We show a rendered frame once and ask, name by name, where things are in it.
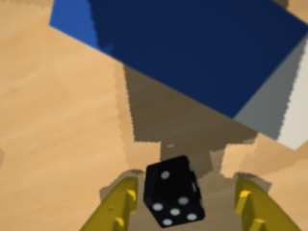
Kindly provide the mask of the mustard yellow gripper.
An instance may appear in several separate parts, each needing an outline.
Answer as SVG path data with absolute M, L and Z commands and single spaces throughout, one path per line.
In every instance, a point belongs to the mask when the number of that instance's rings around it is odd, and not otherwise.
M 128 231 L 130 214 L 137 209 L 138 187 L 138 177 L 123 178 L 79 231 Z M 301 231 L 260 186 L 248 179 L 237 179 L 235 213 L 242 215 L 243 231 Z

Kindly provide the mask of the black die with white pips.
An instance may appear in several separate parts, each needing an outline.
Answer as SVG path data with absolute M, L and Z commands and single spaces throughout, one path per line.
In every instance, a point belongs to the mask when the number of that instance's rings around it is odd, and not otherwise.
M 162 228 L 205 218 L 199 183 L 185 155 L 146 167 L 143 202 Z

